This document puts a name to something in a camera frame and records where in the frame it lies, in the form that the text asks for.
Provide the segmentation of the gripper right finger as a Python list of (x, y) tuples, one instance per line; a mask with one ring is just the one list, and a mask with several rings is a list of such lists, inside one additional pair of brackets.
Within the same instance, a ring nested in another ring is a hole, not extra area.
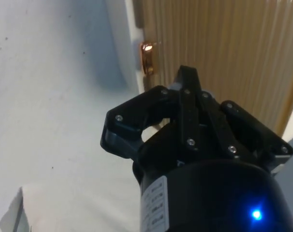
[(218, 103), (189, 68), (189, 139), (199, 153), (235, 159), (272, 172), (293, 156), (293, 147), (237, 103)]

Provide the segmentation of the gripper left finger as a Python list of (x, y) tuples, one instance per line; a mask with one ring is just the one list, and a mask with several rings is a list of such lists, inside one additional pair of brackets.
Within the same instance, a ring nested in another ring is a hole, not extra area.
[(142, 132), (168, 118), (176, 129), (172, 134), (182, 150), (199, 150), (198, 72), (180, 66), (174, 84), (177, 90), (156, 86), (107, 112), (101, 147), (126, 159), (137, 158), (143, 145)]

